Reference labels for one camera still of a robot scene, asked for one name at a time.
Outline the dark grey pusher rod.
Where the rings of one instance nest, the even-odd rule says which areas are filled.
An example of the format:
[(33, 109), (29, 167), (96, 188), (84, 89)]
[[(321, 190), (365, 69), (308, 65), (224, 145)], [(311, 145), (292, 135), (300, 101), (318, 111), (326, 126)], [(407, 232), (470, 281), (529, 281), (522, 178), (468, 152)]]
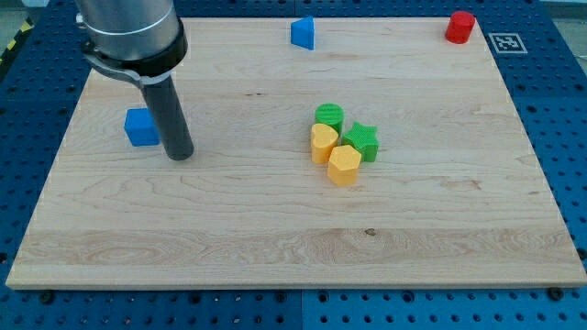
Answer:
[(194, 143), (172, 77), (142, 82), (140, 91), (167, 156), (171, 160), (190, 158), (194, 154)]

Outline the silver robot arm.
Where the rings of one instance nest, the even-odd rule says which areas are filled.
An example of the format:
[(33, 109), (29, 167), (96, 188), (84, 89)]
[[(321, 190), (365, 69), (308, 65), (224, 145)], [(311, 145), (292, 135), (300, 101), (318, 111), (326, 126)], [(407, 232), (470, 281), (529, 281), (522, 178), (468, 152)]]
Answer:
[(77, 24), (88, 39), (82, 53), (104, 76), (140, 89), (171, 160), (186, 160), (194, 143), (172, 71), (188, 41), (172, 0), (76, 0)]

